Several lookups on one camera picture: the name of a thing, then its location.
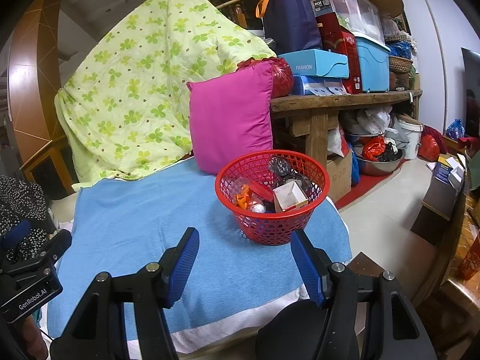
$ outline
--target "black and white patterned clothing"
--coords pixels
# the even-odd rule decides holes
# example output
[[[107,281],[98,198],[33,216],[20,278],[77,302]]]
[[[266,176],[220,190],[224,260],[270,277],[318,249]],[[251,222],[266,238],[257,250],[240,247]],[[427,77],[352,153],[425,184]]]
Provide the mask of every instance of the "black and white patterned clothing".
[[[0,175],[0,237],[24,219],[32,225],[32,232],[8,251],[8,260],[15,263],[36,256],[47,240],[47,215],[47,202],[38,184]]]

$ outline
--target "screw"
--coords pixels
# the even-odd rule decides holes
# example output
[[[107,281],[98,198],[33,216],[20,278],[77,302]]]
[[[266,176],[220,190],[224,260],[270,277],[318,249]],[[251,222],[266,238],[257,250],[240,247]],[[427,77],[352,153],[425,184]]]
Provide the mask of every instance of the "screw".
[[[160,268],[160,265],[157,262],[149,262],[145,268],[148,272],[155,272],[158,268]]]
[[[382,276],[385,280],[395,279],[395,275],[393,274],[393,272],[390,272],[390,271],[383,271]]]
[[[102,281],[105,281],[109,278],[109,273],[108,272],[100,272],[97,277],[95,278],[95,280],[99,281],[99,282],[102,282]]]
[[[343,272],[345,271],[345,266],[341,263],[341,262],[334,262],[332,264],[332,269],[335,271],[335,272]]]

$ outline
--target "metal bowl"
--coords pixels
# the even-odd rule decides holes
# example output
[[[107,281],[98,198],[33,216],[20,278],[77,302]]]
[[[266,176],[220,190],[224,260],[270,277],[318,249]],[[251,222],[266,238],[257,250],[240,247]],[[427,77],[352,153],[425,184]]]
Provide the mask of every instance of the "metal bowl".
[[[401,156],[398,160],[389,162],[368,161],[357,156],[358,169],[361,174],[367,176],[386,176],[391,174],[400,166],[400,161],[405,157],[405,150],[399,149]]]
[[[370,139],[375,138],[377,136],[383,136],[384,134],[368,134],[368,135],[358,135],[358,134],[350,134],[345,131],[345,140],[350,142],[352,146],[364,146]]]

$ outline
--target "human hand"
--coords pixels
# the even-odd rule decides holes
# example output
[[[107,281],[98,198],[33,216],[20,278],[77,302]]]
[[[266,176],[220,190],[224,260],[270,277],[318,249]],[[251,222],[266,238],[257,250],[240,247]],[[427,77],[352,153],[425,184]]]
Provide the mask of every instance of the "human hand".
[[[47,360],[49,351],[42,338],[42,332],[30,315],[23,321],[21,335],[26,343],[26,349],[30,356],[37,360]]]

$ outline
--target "television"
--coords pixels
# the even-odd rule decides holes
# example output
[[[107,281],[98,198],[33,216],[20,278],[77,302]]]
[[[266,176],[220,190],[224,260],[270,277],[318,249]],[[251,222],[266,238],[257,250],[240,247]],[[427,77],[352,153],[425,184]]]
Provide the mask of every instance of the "television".
[[[478,137],[480,128],[480,54],[465,48],[462,48],[462,54],[465,65],[465,133],[470,137]]]

